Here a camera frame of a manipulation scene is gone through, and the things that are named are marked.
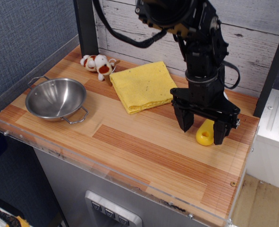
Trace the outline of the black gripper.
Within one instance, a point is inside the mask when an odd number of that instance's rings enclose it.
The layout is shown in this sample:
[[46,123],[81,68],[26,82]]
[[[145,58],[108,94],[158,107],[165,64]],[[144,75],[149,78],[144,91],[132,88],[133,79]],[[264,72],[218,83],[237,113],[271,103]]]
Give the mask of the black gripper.
[[178,124],[187,132],[194,123],[194,115],[215,121],[214,144],[221,145],[231,128],[240,125],[240,108],[224,96],[225,66],[219,66],[209,78],[186,74],[188,88],[173,88],[172,105]]

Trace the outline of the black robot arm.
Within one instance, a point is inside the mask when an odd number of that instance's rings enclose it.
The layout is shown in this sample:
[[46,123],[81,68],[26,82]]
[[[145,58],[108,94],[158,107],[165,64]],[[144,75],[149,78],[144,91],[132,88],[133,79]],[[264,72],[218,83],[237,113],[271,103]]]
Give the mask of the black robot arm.
[[173,34],[186,62],[188,88],[173,88],[172,105],[180,128],[187,131],[199,115],[214,122],[220,145],[239,126],[239,107],[224,95],[228,44],[216,9],[207,0],[139,0],[136,14],[149,27]]

